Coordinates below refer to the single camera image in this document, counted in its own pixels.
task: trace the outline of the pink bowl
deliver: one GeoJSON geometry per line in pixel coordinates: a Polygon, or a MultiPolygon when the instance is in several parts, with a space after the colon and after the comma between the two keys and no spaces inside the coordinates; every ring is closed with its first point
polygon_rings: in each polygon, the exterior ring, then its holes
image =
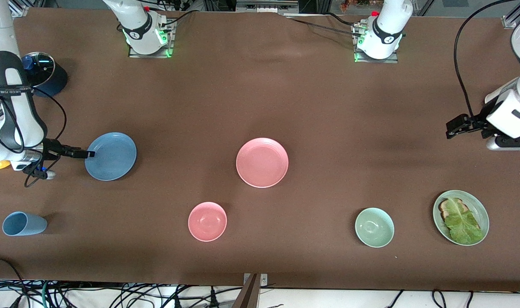
{"type": "Polygon", "coordinates": [[[235,161],[241,179],[256,188],[279,183],[289,169],[289,156],[275,140],[256,138],[242,146],[235,161]]]}
{"type": "Polygon", "coordinates": [[[203,202],[193,208],[188,217],[190,233],[201,242],[219,238],[225,230],[228,218],[224,209],[214,202],[203,202]]]}

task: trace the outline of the bread slice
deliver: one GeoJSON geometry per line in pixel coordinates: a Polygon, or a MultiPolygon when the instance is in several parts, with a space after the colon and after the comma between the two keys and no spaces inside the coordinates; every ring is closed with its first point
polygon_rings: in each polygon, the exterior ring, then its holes
{"type": "MultiPolygon", "coordinates": [[[[467,207],[467,205],[464,204],[463,200],[462,199],[458,199],[456,198],[458,204],[460,204],[463,209],[464,209],[464,212],[467,212],[469,211],[469,208],[467,207]]],[[[442,220],[446,220],[446,217],[448,217],[448,211],[446,210],[446,204],[448,203],[448,199],[444,200],[443,202],[440,203],[440,205],[438,206],[438,210],[440,211],[440,215],[442,216],[442,220]]]]}

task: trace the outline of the green cable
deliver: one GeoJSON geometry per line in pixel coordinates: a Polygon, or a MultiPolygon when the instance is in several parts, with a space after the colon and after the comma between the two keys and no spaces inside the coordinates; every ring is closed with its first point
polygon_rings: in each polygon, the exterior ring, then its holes
{"type": "Polygon", "coordinates": [[[47,308],[47,303],[45,302],[45,291],[47,290],[47,282],[43,284],[43,288],[41,288],[41,302],[43,303],[43,308],[47,308]]]}

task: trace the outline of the green bowl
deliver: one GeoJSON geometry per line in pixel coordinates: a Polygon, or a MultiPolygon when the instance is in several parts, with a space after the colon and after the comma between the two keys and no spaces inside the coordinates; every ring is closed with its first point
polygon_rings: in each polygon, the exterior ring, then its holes
{"type": "Polygon", "coordinates": [[[395,234],[391,217],[379,208],[364,209],[355,220],[355,232],[367,246],[381,248],[389,244],[395,234]]]}
{"type": "Polygon", "coordinates": [[[461,246],[473,246],[476,244],[479,244],[482,242],[486,235],[488,234],[488,230],[490,229],[490,220],[488,220],[488,213],[486,212],[486,209],[484,205],[479,201],[479,199],[475,198],[470,193],[466,193],[465,191],[461,190],[449,190],[444,193],[442,193],[437,200],[434,202],[433,205],[433,220],[434,224],[437,226],[440,233],[447,239],[450,240],[450,242],[454,244],[458,244],[461,246]],[[450,237],[450,230],[446,227],[444,224],[444,220],[442,220],[442,215],[440,214],[440,210],[438,209],[438,206],[446,199],[448,198],[459,198],[463,200],[464,204],[467,205],[471,213],[473,213],[473,217],[477,220],[477,223],[479,223],[479,226],[481,227],[481,231],[483,234],[483,237],[481,240],[474,244],[460,244],[456,242],[455,240],[452,240],[450,237]]]}

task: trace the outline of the brown table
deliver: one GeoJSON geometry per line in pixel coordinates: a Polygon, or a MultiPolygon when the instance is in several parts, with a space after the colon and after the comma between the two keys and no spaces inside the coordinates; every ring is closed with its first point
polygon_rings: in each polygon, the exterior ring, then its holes
{"type": "MultiPolygon", "coordinates": [[[[86,147],[122,131],[139,157],[111,183],[70,158],[32,189],[22,173],[0,171],[0,257],[37,279],[237,285],[242,273],[262,272],[276,287],[520,290],[520,152],[486,150],[480,134],[444,135],[467,110],[452,63],[462,22],[412,18],[399,64],[375,65],[353,61],[346,35],[276,14],[200,13],[178,26],[172,59],[129,59],[110,11],[30,10],[15,23],[21,53],[45,51],[70,75],[57,96],[68,113],[61,141],[86,147]],[[269,189],[235,170],[240,146],[260,136],[290,158],[269,189]],[[487,208],[481,244],[460,247],[436,230],[434,199],[450,189],[487,208]],[[202,201],[227,211],[215,242],[188,232],[202,201]],[[388,246],[355,236],[366,207],[393,218],[388,246]],[[15,210],[46,216],[49,228],[4,236],[15,210]]],[[[463,33],[460,65],[476,110],[520,74],[510,34],[498,19],[475,19],[463,33]]],[[[36,105],[54,136],[60,111],[36,105]]],[[[3,264],[0,277],[12,277],[3,264]]]]}

